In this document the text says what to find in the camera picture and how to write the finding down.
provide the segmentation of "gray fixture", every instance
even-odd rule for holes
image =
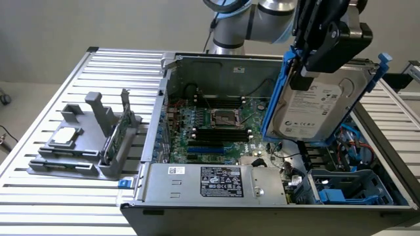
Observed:
[[[129,109],[128,91],[123,89],[124,112],[115,114],[101,104],[101,94],[84,98],[92,112],[67,104],[64,120],[39,155],[29,162],[29,174],[117,180],[141,117]]]

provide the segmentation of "floor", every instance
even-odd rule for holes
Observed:
[[[33,120],[51,100],[60,85],[0,82],[0,88],[12,97],[12,103],[0,104],[0,125],[20,139]],[[15,146],[15,141],[8,137],[7,142]],[[7,154],[0,152],[0,163]]]

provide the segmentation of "power supply label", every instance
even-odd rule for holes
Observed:
[[[244,197],[241,168],[201,167],[200,178],[203,197]]]

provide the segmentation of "motherboard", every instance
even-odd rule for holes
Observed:
[[[168,109],[171,163],[248,165],[261,158],[277,166],[277,144],[264,142],[259,131],[267,105],[253,98],[177,100]]]

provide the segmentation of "circuit board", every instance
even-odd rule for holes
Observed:
[[[129,105],[125,105],[124,112],[120,116],[119,122],[116,124],[113,133],[107,140],[105,146],[104,146],[104,160],[109,161],[113,160],[115,156],[119,153],[121,143],[124,140],[127,128],[131,125],[131,109]]]
[[[267,164],[271,162],[275,144],[267,146],[260,134],[267,101],[249,99],[237,109],[197,108],[187,101],[177,104],[183,105],[171,111],[171,163],[251,164],[257,158],[264,158]],[[221,153],[191,153],[188,143],[195,141],[193,128],[247,130],[252,133],[252,138],[248,142],[223,142]]]

